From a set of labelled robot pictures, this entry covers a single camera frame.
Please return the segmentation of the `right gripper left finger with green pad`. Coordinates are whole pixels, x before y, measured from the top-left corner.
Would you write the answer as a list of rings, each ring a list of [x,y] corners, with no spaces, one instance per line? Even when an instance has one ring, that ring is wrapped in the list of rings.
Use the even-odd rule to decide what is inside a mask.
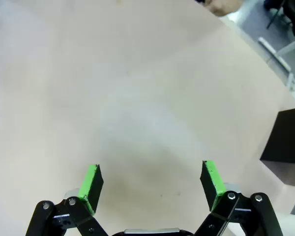
[[[26,236],[64,236],[72,228],[81,236],[107,236],[94,217],[103,183],[100,166],[90,165],[76,196],[56,205],[47,200],[37,203]]]

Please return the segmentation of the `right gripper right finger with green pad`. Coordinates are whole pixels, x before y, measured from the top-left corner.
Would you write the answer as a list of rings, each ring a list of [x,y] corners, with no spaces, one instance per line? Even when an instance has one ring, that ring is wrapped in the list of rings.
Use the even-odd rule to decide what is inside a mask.
[[[200,181],[210,213],[193,236],[221,236],[229,223],[239,224],[245,236],[283,236],[267,194],[227,190],[210,160],[202,162]]]

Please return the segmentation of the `person's bare hand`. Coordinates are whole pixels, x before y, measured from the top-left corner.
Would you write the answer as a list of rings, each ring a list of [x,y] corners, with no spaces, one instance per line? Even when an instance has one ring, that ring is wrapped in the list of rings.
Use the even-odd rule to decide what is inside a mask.
[[[205,0],[204,7],[217,17],[223,17],[240,9],[244,0]]]

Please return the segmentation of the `black box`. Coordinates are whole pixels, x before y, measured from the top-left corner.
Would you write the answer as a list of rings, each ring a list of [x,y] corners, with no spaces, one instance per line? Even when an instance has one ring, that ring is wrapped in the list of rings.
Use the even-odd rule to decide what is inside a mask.
[[[295,109],[277,114],[260,160],[284,184],[295,186]]]

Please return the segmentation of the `white metal table frame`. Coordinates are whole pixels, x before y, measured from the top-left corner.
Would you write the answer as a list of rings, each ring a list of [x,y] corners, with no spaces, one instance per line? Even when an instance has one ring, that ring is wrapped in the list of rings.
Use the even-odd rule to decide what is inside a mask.
[[[281,48],[279,51],[275,50],[263,37],[258,38],[258,43],[260,43],[268,52],[283,66],[283,68],[288,73],[287,87],[292,91],[295,91],[295,77],[292,72],[291,67],[282,58],[283,55],[295,50],[295,41],[291,42],[287,46]]]

